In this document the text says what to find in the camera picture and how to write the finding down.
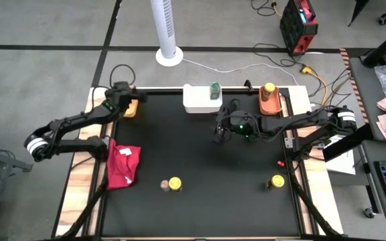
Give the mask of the red black power station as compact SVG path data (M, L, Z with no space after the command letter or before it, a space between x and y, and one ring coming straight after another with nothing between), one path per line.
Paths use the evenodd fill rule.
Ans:
M288 54L304 55L318 33L316 13L310 0L289 0L279 27Z

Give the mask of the green lid herb jar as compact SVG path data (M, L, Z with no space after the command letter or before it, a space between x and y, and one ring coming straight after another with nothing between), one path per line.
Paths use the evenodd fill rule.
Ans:
M213 82L209 88L210 99L211 100L219 99L220 93L221 93L220 84L218 82Z

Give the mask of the black desk post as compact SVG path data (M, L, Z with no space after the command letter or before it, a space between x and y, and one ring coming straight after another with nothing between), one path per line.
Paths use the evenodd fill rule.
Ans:
M361 60L362 64L368 68L372 68L381 65L384 62L384 56L386 55L386 40L377 48L375 48L370 54Z

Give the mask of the white plastic bin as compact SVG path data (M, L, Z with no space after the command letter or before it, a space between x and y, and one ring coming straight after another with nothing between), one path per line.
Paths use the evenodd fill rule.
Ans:
M188 114L204 114L218 112L222 106L222 91L218 97L211 99L210 86L183 85L183 105Z

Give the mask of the red cloth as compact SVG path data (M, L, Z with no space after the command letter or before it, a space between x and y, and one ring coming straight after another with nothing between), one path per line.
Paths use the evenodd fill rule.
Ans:
M114 139L109 141L108 190L121 189L133 184L140 154L141 147L118 145Z

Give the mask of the yellow lid spice jar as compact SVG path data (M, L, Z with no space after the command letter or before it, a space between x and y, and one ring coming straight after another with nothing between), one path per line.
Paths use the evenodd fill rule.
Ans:
M279 189L285 185L285 179L282 175L274 175L265 183L265 190L270 191Z
M182 189L182 180L179 177L171 177L168 185L172 191L180 191Z
M275 84L268 82L261 87L261 100L268 101L272 93L275 91Z

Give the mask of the black slanted beam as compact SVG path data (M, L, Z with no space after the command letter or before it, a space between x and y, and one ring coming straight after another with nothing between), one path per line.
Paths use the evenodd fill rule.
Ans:
M365 124L353 134L343 137L341 140L327 146L322 152L325 162L331 161L338 156L357 147L365 140L373 140L370 124Z

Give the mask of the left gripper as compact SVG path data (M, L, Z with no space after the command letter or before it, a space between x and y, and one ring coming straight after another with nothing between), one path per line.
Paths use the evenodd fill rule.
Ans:
M132 100L147 102L145 91L131 88L127 82L116 82L114 86L105 91L104 107L110 111L125 112Z

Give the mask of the white paper sheet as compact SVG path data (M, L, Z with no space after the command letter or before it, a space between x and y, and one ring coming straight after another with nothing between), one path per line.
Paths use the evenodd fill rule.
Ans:
M355 175L355 158L353 150L347 151L329 161L325 161L325 166L328 171Z

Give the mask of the grey desk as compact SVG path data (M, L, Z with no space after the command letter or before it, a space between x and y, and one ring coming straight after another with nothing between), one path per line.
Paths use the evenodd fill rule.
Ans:
M365 140L359 145L363 167L372 193L370 201L374 212L383 214L386 218L386 195L374 165L376 161L386 161L386 140L376 124L377 117L384 113L377 107L377 102L383 99L385 94L374 69L364 66L358 58L350 59L349 64L374 137L373 140Z

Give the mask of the black table mat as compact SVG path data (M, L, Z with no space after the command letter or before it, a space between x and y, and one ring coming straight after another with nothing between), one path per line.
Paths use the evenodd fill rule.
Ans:
M232 135L213 142L213 114L188 114L181 94L151 93L133 118L117 123L119 145L141 147L135 181L109 191L102 235L151 237L297 236L289 184L265 190L282 172L282 137L264 143ZM179 177L180 191L162 180Z

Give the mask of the yellow plastic bin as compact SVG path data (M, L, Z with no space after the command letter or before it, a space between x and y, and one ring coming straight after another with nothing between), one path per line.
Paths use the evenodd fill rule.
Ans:
M131 103L129 104L129 108L125 111L123 117L133 118L136 115L138 105L139 105L138 100L132 100Z

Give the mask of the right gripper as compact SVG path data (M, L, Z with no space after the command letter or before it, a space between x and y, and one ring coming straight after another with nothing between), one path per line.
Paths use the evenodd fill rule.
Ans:
M231 132L244 136L253 136L259 132L257 119L243 110L236 110L228 116L219 116L215 124L213 142L216 144L230 141Z

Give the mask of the black panel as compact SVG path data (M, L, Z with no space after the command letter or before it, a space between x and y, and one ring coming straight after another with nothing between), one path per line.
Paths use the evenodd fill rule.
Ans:
M355 7L348 27L354 23L355 19L360 15L361 11L365 8L369 1L370 0L355 0Z

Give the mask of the orange plastic bin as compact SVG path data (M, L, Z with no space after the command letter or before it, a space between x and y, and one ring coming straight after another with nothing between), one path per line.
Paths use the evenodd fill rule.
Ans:
M279 88L275 86L275 91L272 93L268 101L261 100L261 87L259 89L259 109L261 114L275 115L281 111L281 102L279 97Z

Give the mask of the white tower fan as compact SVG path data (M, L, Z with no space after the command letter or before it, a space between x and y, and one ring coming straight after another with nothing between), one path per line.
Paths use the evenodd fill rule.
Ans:
M176 66L183 60L184 53L176 44L172 2L150 0L150 3L159 42L155 59L162 66Z

